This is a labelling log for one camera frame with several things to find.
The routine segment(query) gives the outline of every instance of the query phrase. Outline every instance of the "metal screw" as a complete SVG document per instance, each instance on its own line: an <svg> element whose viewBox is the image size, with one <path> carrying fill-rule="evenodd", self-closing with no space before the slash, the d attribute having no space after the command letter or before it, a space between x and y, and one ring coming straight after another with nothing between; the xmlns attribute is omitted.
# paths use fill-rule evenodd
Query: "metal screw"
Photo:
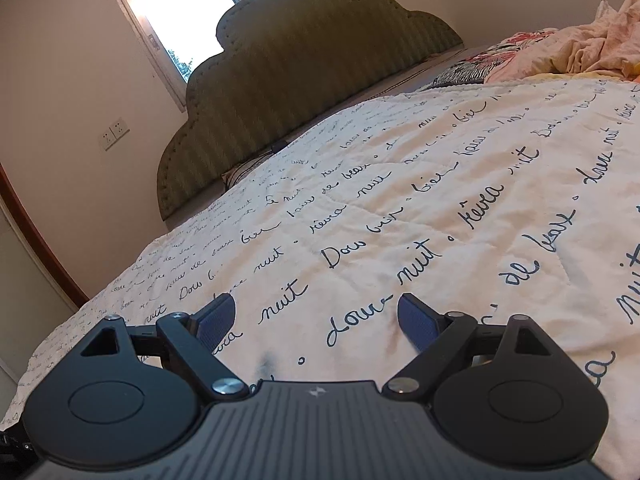
<svg viewBox="0 0 640 480"><path fill-rule="evenodd" d="M242 391L244 383L240 379L224 377L222 379L218 379L211 385L211 387L217 394L233 395Z"/></svg>
<svg viewBox="0 0 640 480"><path fill-rule="evenodd" d="M410 394L420 388L420 383L411 377L395 377L386 385L396 394Z"/></svg>

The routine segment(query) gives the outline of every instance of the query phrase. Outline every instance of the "ridged black surface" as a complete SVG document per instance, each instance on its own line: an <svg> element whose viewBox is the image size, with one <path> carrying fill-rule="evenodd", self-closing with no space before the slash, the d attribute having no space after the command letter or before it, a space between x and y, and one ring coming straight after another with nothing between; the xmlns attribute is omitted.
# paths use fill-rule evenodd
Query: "ridged black surface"
<svg viewBox="0 0 640 480"><path fill-rule="evenodd" d="M190 440L156 462L118 472L72 471L44 463L29 476L30 480L390 478L606 477L589 463L546 472L502 470L482 463L444 440L420 405L385 399L370 381L270 381L251 399L215 406Z"/></svg>

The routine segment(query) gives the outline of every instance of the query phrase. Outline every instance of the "green headboard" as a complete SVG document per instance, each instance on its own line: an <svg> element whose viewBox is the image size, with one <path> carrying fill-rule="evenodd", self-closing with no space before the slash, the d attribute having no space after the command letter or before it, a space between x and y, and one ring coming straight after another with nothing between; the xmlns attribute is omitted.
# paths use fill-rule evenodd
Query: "green headboard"
<svg viewBox="0 0 640 480"><path fill-rule="evenodd" d="M224 52L191 74L189 118L160 159L162 219L318 114L462 43L395 0L241 0L216 37Z"/></svg>

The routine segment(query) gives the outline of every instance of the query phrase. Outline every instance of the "floral pillow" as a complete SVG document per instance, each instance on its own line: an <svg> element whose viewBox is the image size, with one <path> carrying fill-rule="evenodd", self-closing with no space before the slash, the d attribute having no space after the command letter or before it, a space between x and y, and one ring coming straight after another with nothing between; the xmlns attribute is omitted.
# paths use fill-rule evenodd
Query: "floral pillow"
<svg viewBox="0 0 640 480"><path fill-rule="evenodd" d="M535 32L518 32L506 40L489 47L484 52L468 57L447 68L430 84L424 87L444 88L453 85L482 84L489 72L510 60L517 52L530 44L544 40L557 32L556 28L543 28Z"/></svg>

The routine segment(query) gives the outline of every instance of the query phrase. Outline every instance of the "door frame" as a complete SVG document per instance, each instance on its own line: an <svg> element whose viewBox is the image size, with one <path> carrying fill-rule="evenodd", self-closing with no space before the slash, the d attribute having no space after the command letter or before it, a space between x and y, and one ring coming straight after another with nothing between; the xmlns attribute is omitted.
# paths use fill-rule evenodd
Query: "door frame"
<svg viewBox="0 0 640 480"><path fill-rule="evenodd" d="M36 229L0 163L0 209L25 250L75 314L89 298L71 278Z"/></svg>

